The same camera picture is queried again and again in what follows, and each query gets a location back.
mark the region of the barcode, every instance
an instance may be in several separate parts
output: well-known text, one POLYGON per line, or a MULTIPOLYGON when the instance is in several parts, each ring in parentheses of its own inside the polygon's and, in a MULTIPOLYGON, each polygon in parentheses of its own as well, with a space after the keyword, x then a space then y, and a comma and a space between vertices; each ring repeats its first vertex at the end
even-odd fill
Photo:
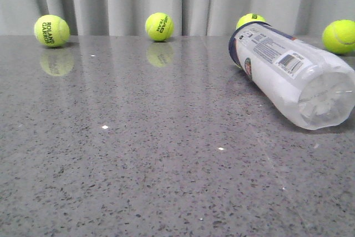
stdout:
POLYGON ((293 55, 284 56, 279 62, 278 66, 290 75, 295 74, 303 65, 303 62, 293 55))

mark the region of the speckled countertop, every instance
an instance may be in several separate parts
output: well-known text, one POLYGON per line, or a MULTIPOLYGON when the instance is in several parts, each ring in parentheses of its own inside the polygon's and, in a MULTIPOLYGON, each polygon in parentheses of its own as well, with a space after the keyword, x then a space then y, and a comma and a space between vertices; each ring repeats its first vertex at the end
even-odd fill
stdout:
POLYGON ((354 237, 355 113, 294 126, 228 40, 1 36, 0 236, 354 237))

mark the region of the transparent bottle bottom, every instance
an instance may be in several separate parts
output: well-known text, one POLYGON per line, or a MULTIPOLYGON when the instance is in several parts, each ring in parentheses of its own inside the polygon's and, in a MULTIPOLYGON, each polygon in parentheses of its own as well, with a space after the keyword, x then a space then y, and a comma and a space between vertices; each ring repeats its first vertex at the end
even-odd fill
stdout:
POLYGON ((355 83, 344 73, 325 73, 307 84, 298 108, 307 129, 339 125, 355 106, 355 83))

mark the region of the gray granite surface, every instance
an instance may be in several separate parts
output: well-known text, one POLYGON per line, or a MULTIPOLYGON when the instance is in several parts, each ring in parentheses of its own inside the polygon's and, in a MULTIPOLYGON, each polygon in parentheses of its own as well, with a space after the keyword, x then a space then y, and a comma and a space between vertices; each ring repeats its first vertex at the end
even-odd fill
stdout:
POLYGON ((0 236, 354 237, 355 113, 294 126, 228 41, 1 36, 0 236))

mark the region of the glossy table surface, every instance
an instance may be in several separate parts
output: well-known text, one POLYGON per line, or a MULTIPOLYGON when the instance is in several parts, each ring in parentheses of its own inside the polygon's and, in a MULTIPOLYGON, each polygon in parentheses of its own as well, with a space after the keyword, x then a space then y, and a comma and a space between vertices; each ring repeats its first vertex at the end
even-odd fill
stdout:
POLYGON ((354 237, 355 113, 294 126, 228 41, 1 36, 0 236, 354 237))

